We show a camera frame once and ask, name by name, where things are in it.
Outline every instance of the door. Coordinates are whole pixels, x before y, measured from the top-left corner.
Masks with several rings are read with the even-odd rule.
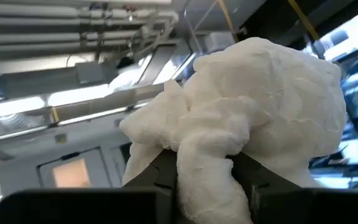
[[[74,152],[38,166],[41,186],[111,187],[100,148]]]

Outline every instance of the white fabric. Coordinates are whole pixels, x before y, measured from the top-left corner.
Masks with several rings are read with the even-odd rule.
[[[124,182],[163,148],[178,153],[183,214],[197,224],[252,223],[227,155],[241,151],[288,180],[317,186],[308,161],[335,151],[345,125],[340,69],[264,39],[200,57],[182,88],[121,123],[134,143]]]

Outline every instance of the white wall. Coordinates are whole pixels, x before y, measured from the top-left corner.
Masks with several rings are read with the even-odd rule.
[[[17,157],[0,164],[0,184],[3,195],[18,190],[40,188],[37,166],[58,159],[72,152],[100,147],[113,187],[120,187],[125,162],[119,146],[128,143],[128,138],[114,125],[124,114],[73,124],[56,129],[53,133],[38,136],[33,141],[0,144],[0,149],[13,152]],[[55,135],[66,133],[67,142],[57,144]]]

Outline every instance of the yellow cable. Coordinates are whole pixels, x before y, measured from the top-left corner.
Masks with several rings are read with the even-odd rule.
[[[305,26],[305,28],[309,31],[310,35],[314,40],[320,39],[319,35],[317,34],[314,27],[311,25],[311,22],[309,21],[308,17],[302,12],[301,8],[299,7],[298,3],[296,3],[295,0],[288,0],[288,3],[290,3],[293,10],[298,14],[299,19]]]
[[[227,11],[226,5],[224,4],[224,1],[223,0],[217,0],[217,1],[218,1],[219,5],[221,6],[221,9],[223,11],[224,17],[226,18],[226,22],[229,25],[229,29],[230,29],[230,31],[231,31],[231,33],[233,35],[234,40],[236,42],[238,42],[239,39],[237,38],[236,32],[234,30],[233,23],[232,23],[232,21],[230,19],[230,16],[229,16],[229,13]]]
[[[57,115],[56,108],[52,107],[52,114],[53,118],[55,119],[55,122],[59,122],[59,115]]]

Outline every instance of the crumpled white cloth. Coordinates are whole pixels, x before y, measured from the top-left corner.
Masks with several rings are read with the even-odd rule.
[[[278,175],[317,186],[308,161],[335,151],[345,125],[339,67],[252,38],[200,57],[196,73],[121,122],[133,142],[128,182],[165,148],[177,152],[178,198],[197,224],[252,223],[227,155],[241,151]]]

